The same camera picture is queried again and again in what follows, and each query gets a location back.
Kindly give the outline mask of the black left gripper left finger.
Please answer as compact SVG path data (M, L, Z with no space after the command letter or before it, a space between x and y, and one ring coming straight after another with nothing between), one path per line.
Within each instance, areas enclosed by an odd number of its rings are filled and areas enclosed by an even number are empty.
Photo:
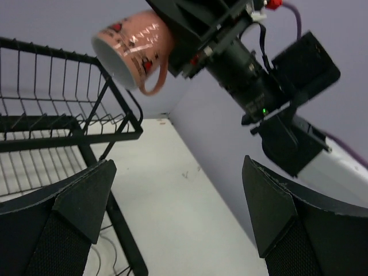
M116 171L103 160L1 203L1 275L83 275Z

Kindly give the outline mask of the pink ceramic mug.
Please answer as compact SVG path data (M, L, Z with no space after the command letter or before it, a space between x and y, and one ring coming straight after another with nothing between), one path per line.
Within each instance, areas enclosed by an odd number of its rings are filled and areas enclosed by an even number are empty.
M93 36L91 44L104 69L125 89L153 96L164 86L175 40L153 10L107 26Z

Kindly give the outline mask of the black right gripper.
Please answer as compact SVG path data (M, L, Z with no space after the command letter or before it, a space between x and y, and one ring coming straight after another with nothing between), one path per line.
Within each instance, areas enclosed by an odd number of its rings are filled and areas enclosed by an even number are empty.
M266 28L250 16L251 1L155 0L147 2L175 37L169 72L193 78L207 69L245 111L246 124L262 121L289 101L265 54ZM260 27L263 63L241 37L249 27Z

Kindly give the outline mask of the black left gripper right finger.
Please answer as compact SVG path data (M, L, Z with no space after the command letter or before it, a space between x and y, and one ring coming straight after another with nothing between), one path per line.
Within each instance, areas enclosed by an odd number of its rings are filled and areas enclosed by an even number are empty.
M270 275L366 275L367 209L284 178L249 156L242 168L256 247Z

